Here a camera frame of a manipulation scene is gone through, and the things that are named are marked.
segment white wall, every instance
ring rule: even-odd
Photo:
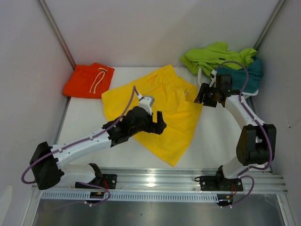
[[[295,216],[301,222],[301,1],[289,0],[268,34],[259,57],[264,77],[255,98],[259,115],[277,128],[273,169],[285,177]]]
[[[0,193],[13,187],[4,226],[20,224],[30,190],[21,174],[36,145],[54,141],[71,73],[37,3],[0,1]]]
[[[254,46],[278,0],[46,0],[77,64],[180,65],[216,41]]]

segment red wire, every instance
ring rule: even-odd
[[[105,180],[103,181],[103,183],[106,186],[106,188],[109,189],[109,185],[108,185],[108,183]]]
[[[236,193],[237,193],[237,190],[236,190],[236,188],[235,188],[235,186],[234,185],[231,185],[231,190],[232,190],[232,188],[234,189],[234,191],[235,191],[235,193],[233,194],[233,196],[234,195],[236,195]]]

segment clothing pile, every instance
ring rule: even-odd
[[[254,93],[259,88],[259,82],[263,74],[261,72],[261,61],[254,57],[257,51],[253,48],[246,48],[241,52],[228,51],[228,44],[216,42],[203,49],[191,49],[181,57],[181,61],[194,75],[202,68],[205,75],[210,73],[219,64],[225,61],[237,61],[243,64],[249,73],[249,81],[244,90],[247,93]],[[246,80],[245,71],[237,64],[227,63],[219,68],[217,74],[230,74],[232,77],[233,89],[241,89]]]

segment orange shorts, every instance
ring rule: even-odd
[[[110,87],[114,70],[98,63],[76,65],[73,75],[65,84],[63,95],[100,99]]]

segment yellow cloth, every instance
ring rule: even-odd
[[[157,121],[157,111],[162,111],[167,124],[161,135],[140,132],[135,138],[157,157],[175,166],[190,145],[202,110],[202,105],[193,103],[198,95],[197,87],[179,78],[174,68],[167,65],[125,86],[103,93],[104,113],[109,121],[124,111],[134,85],[143,96],[155,98],[153,120]],[[134,98],[129,109],[137,105],[138,99]]]

